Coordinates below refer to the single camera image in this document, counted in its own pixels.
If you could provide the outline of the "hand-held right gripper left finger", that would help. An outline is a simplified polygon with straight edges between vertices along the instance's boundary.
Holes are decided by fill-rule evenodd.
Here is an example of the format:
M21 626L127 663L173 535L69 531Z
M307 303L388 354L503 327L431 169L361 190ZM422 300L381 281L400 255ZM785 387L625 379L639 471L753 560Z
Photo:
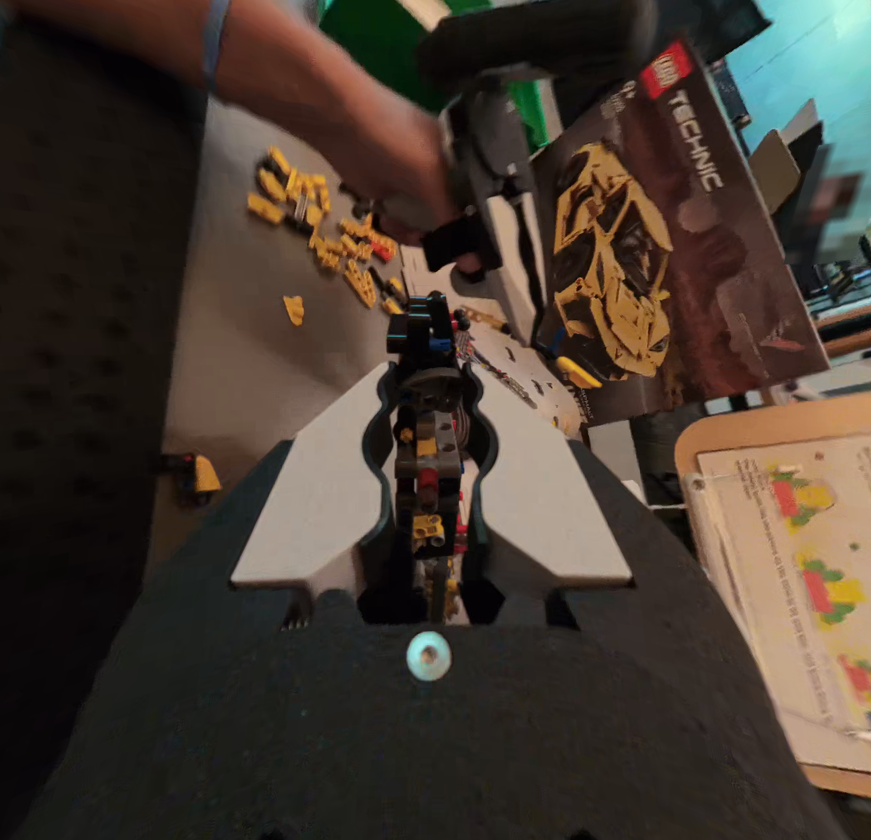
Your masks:
M238 590L286 591L283 626L307 626L320 595L358 600L396 583L396 364L382 363L289 443L231 574Z

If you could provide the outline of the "yellow black lego piece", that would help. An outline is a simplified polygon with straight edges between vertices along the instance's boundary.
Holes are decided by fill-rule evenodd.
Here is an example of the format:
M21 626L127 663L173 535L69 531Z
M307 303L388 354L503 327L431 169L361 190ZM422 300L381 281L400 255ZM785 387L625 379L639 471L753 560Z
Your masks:
M211 460L202 454L161 454L159 473L171 479L182 508L208 506L222 490Z

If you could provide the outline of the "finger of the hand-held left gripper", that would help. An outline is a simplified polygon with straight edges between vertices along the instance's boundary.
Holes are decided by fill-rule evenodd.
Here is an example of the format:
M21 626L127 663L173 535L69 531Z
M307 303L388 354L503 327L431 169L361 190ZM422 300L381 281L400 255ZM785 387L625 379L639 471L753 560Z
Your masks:
M533 192L513 196L476 193L487 247L480 249L489 293L500 304L512 334L526 348L536 343L545 310L545 258Z

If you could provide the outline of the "dark perforated cloth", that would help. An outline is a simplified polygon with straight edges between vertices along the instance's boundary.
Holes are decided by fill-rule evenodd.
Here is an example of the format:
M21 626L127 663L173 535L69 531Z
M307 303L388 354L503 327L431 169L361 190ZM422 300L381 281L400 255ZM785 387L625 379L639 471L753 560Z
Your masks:
M6 836L143 580L206 98L22 16L1 67Z

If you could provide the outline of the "person's left forearm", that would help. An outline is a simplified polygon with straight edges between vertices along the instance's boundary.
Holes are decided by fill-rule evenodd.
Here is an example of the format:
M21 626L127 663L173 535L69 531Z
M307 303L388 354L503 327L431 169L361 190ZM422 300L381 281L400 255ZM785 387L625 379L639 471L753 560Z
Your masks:
M8 0L14 7L206 83L206 27L219 0ZM274 0L230 0L215 94L270 120L351 177L363 151L387 161L382 136L353 117L358 88L348 58L312 23Z

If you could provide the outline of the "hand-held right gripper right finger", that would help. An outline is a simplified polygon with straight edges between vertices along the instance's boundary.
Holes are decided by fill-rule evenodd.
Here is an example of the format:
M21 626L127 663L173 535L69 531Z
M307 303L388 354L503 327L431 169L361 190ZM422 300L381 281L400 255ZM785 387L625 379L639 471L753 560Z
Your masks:
M512 601L538 609L566 592L626 588L634 575L575 445L494 378L463 367L465 448L474 463L463 558L470 624Z

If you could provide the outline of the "lego car chassis model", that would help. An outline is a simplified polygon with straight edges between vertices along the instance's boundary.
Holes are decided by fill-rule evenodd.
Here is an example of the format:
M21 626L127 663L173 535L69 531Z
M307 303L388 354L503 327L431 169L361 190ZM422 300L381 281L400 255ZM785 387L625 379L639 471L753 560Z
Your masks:
M395 546L407 562L415 609L424 602L425 618L436 624L458 603L453 560L464 475L457 435L464 376L455 335L468 328L447 296L434 290L411 297L387 334L395 371Z

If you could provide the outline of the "person's left hand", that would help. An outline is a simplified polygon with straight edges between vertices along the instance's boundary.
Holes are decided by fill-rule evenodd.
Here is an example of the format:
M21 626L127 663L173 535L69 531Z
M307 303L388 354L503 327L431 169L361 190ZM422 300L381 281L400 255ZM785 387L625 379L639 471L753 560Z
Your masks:
M321 154L400 244L421 247L424 236L461 218L440 124L401 98L343 114Z

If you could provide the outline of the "dark lego set box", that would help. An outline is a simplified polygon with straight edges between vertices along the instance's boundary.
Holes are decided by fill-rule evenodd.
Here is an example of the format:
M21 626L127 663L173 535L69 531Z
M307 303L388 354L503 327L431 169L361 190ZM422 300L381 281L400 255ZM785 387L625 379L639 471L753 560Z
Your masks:
M704 61L674 37L532 159L547 275L537 341L583 425L830 368Z

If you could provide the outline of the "lego instruction booklet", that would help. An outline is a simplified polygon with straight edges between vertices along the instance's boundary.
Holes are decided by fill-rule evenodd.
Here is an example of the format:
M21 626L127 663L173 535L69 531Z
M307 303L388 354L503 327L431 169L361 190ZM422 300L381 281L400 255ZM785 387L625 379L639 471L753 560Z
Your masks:
M451 311L465 312L470 328L459 334L460 357L495 377L566 437L582 440L585 420L575 396L577 389L551 369L537 351L517 341L498 302L457 292L450 270L430 272L420 248L401 246L399 257L410 296L424 297L438 290Z

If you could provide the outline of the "pile of yellow lego pieces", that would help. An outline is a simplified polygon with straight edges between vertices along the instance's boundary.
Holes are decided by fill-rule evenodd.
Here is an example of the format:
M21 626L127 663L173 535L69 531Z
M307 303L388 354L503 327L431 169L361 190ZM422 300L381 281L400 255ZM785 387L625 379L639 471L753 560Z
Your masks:
M389 316L407 310L398 241L379 228L366 203L355 203L350 215L333 221L326 176L292 165L275 144L256 161L245 209L263 224L303 238L316 268L344 280L367 309L378 307Z

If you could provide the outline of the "green plastic bin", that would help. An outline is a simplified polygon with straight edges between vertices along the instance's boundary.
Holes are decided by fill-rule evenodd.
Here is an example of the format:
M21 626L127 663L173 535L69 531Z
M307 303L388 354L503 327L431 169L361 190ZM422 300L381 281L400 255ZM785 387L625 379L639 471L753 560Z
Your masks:
M321 31L366 72L412 103L437 114L448 98L421 78L416 48L438 22L491 8L492 0L316 0Z

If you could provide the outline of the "blue wristband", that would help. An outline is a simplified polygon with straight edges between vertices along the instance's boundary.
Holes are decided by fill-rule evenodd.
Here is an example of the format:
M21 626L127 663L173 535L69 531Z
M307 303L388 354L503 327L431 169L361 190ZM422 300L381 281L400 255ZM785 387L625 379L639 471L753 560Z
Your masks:
M206 92L217 94L217 69L220 63L225 23L233 0L209 0L201 34L201 77Z

